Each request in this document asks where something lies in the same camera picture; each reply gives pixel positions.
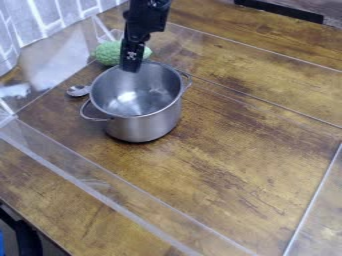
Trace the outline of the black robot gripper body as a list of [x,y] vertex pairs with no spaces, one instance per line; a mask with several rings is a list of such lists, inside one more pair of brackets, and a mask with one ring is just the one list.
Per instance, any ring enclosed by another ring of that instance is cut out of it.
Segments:
[[129,0],[123,13],[125,19],[124,38],[132,43],[149,40],[149,34],[163,32],[172,0]]

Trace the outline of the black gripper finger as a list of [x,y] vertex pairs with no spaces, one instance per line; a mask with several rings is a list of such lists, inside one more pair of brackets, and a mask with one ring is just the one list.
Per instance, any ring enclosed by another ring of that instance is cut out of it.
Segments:
[[121,40],[120,47],[120,69],[125,72],[136,73],[140,69],[144,54],[144,44]]

